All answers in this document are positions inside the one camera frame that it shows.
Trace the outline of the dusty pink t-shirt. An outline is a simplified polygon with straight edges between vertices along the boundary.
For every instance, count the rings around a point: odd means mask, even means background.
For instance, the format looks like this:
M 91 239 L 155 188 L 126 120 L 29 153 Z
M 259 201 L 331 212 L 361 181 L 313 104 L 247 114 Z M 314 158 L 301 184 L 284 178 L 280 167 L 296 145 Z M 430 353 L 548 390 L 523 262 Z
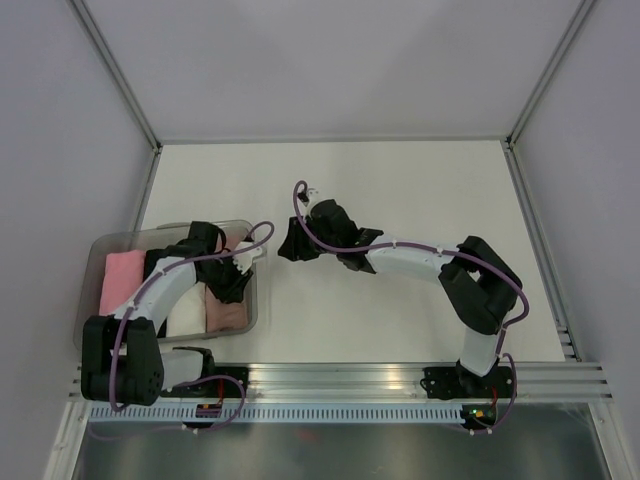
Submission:
M 225 304 L 205 288 L 206 332 L 243 330 L 249 324 L 245 302 Z

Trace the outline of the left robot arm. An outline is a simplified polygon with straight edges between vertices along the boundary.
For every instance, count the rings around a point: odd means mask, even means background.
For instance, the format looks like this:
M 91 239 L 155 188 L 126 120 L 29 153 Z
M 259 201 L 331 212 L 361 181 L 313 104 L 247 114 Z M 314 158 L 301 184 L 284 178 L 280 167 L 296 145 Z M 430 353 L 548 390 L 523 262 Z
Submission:
M 218 367 L 198 342 L 252 327 L 249 289 L 262 253 L 252 230 L 209 222 L 160 248 L 109 252 L 98 311 L 82 327 L 82 396 L 115 411 L 238 397 L 247 370 Z

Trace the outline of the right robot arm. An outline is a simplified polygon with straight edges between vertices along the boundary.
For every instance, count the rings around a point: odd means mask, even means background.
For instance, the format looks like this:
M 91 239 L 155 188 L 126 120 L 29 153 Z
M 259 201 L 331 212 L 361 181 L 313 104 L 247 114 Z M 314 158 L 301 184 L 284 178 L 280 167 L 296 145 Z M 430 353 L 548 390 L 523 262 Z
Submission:
M 480 237 L 453 247 L 401 240 L 379 229 L 359 227 L 333 199 L 317 200 L 312 190 L 293 196 L 280 257 L 292 262 L 332 255 L 347 269 L 367 274 L 400 274 L 439 284 L 465 326 L 462 352 L 453 369 L 455 383 L 430 387 L 441 399 L 479 398 L 502 391 L 499 355 L 516 305 L 530 310 L 523 283 Z

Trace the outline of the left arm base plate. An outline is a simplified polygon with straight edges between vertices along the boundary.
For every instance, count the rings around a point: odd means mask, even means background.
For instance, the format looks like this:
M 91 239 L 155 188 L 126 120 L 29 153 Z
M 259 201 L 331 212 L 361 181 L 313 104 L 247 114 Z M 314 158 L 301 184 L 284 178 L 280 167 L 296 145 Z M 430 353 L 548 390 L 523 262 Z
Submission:
M 249 368 L 239 365 L 207 367 L 197 380 L 180 381 L 171 389 L 163 390 L 161 398 L 240 398 L 239 384 L 247 387 Z

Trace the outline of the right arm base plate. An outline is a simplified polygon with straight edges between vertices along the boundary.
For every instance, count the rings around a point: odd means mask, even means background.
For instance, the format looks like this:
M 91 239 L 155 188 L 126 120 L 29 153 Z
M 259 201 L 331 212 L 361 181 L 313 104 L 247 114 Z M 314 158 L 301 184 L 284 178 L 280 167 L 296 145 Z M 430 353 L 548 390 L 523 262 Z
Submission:
M 459 363 L 455 366 L 425 367 L 420 380 L 429 399 L 498 399 L 510 398 L 514 390 L 513 371 L 495 364 L 485 376 L 478 376 Z

